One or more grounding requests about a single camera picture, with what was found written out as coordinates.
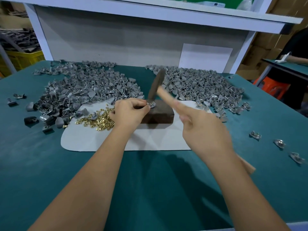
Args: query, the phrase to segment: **hammer head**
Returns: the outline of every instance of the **hammer head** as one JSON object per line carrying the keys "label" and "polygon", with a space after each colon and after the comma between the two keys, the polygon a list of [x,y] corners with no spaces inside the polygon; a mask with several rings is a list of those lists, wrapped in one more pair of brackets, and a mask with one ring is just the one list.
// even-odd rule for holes
{"label": "hammer head", "polygon": [[164,78],[165,78],[166,70],[161,69],[158,74],[156,75],[156,78],[154,79],[151,89],[148,94],[148,102],[153,102],[156,97],[157,88],[162,85]]}

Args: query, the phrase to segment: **green object on shelf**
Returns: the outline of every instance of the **green object on shelf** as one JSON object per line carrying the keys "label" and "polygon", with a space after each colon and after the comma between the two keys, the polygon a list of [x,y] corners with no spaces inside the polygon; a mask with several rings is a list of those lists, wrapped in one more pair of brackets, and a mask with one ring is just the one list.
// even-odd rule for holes
{"label": "green object on shelf", "polygon": [[236,9],[243,0],[186,0],[186,1],[187,2],[202,2],[202,1],[219,2],[219,3],[225,3],[226,4],[225,8]]}

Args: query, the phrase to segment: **right hand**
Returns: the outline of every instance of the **right hand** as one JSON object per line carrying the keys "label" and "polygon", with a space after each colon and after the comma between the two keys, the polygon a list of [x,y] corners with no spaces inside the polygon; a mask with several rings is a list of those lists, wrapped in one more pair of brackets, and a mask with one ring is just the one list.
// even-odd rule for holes
{"label": "right hand", "polygon": [[184,140],[199,157],[234,152],[227,128],[214,114],[188,107],[178,100],[173,107],[184,124]]}

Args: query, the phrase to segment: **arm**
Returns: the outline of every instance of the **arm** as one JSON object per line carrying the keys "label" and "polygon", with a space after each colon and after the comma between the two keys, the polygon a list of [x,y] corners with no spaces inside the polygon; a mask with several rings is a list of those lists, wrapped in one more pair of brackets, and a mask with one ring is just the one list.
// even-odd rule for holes
{"label": "arm", "polygon": [[[137,105],[144,108],[135,110]],[[29,230],[104,229],[126,143],[150,107],[131,98],[117,101],[115,109],[108,137]]]}
{"label": "arm", "polygon": [[306,58],[298,58],[292,55],[289,55],[286,59],[287,62],[295,63],[295,64],[300,64],[300,65],[308,65],[308,59]]}
{"label": "arm", "polygon": [[225,125],[213,114],[174,100],[161,88],[157,93],[179,113],[184,124],[183,138],[212,172],[221,188],[235,229],[290,230],[246,173],[233,151]]}

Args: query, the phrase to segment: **yellow plastic basket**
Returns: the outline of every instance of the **yellow plastic basket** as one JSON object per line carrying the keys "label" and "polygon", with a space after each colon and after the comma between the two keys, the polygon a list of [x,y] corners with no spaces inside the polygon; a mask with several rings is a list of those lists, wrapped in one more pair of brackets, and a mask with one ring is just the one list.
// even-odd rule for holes
{"label": "yellow plastic basket", "polygon": [[[25,69],[26,67],[31,66],[39,61],[45,60],[45,57],[42,51],[37,51],[34,53],[30,53],[30,54],[6,51],[6,54],[9,56],[11,62],[13,63],[17,71],[21,69]],[[5,77],[11,75],[9,68],[7,68],[1,56],[0,56],[0,71]]]}

